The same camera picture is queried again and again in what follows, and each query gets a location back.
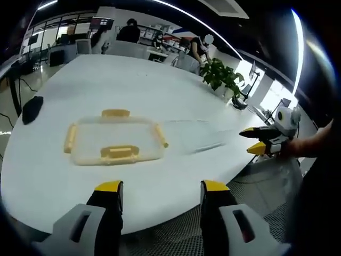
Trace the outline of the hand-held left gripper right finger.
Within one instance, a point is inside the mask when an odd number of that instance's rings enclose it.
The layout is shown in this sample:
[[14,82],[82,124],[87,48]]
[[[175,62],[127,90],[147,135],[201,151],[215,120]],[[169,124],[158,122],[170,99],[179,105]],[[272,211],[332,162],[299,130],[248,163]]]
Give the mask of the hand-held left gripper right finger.
[[269,224],[246,204],[238,204],[227,185],[203,180],[200,193],[204,255],[290,254],[290,244],[279,243]]

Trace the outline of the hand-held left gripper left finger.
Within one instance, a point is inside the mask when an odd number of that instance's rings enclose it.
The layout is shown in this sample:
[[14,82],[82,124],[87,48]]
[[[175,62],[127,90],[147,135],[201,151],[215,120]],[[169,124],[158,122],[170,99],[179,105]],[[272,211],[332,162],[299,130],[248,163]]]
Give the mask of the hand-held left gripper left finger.
[[123,182],[95,187],[86,204],[78,204],[53,224],[53,231],[33,245],[41,255],[118,255],[123,228]]

